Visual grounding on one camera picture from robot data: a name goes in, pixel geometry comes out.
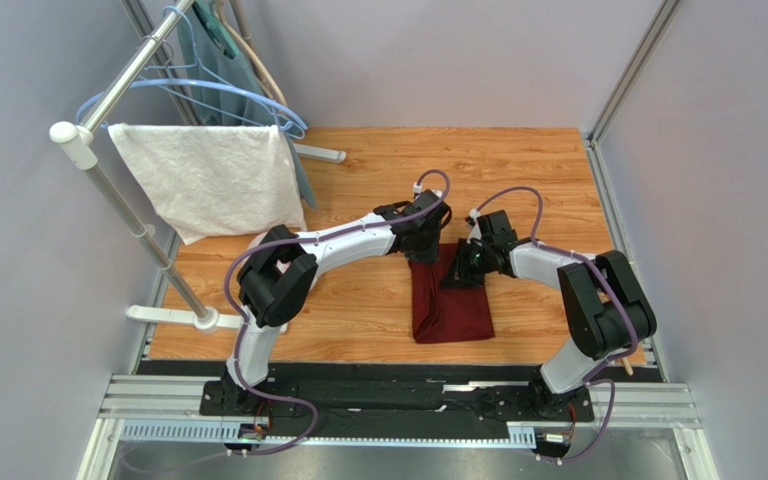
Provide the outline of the dark red cloth napkin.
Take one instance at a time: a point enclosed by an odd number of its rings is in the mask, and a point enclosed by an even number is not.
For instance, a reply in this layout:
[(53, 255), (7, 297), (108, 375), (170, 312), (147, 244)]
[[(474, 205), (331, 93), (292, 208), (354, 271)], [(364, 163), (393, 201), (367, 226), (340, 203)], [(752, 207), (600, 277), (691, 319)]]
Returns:
[(418, 344), (480, 341), (495, 336), (484, 286), (443, 288), (456, 258), (455, 243), (441, 244), (433, 263), (409, 261), (412, 336)]

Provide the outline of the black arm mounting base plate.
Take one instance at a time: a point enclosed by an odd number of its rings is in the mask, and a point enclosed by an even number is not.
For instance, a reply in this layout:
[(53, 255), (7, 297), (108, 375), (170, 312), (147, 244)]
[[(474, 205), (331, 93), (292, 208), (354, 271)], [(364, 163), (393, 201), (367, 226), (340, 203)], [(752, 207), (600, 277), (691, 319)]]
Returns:
[(553, 418), (534, 415), (528, 400), (534, 365), (276, 362), (257, 390), (272, 395), (255, 410), (230, 407), (221, 361), (147, 360), (139, 375), (192, 377), (195, 413), (234, 419), (234, 442), (258, 435), (306, 440), (501, 440), (515, 422), (540, 426), (601, 424), (598, 394), (605, 381), (617, 388), (657, 379), (647, 368), (624, 380), (617, 368), (599, 374), (600, 384), (583, 389)]

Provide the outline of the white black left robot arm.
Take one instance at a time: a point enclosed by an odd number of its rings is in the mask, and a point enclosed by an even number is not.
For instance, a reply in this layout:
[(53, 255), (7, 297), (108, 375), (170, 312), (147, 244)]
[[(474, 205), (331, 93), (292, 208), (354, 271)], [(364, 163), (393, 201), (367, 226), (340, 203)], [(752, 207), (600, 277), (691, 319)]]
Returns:
[(277, 336), (301, 312), (323, 274), (396, 253), (433, 262), (450, 219), (444, 194), (425, 190), (329, 229), (294, 233), (279, 225), (268, 230), (259, 245), (231, 263), (222, 281), (225, 299), (241, 317), (222, 376), (230, 407), (248, 413), (272, 400), (256, 388), (268, 376)]

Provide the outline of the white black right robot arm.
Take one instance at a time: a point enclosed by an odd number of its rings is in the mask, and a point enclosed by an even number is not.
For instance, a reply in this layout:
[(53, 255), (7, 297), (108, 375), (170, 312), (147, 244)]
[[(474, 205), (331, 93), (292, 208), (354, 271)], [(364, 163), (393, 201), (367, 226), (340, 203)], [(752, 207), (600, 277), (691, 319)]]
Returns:
[(470, 234), (458, 241), (442, 287), (479, 287), (498, 273), (561, 294), (570, 338), (530, 376), (534, 415), (559, 415), (610, 362), (656, 333), (655, 313), (622, 252), (581, 254), (521, 238), (503, 210), (476, 213), (468, 223)]

